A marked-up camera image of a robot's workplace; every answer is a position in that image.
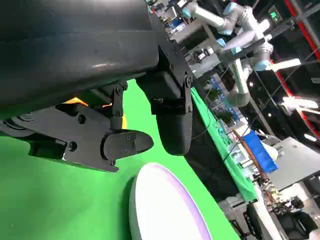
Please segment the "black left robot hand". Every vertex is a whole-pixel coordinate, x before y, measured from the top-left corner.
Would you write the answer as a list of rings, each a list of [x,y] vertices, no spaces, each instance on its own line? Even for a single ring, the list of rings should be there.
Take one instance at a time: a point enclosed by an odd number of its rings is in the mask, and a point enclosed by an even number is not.
[[[34,157],[114,173],[116,161],[154,145],[123,129],[135,79],[167,153],[192,140],[193,73],[143,0],[3,0],[0,133]]]

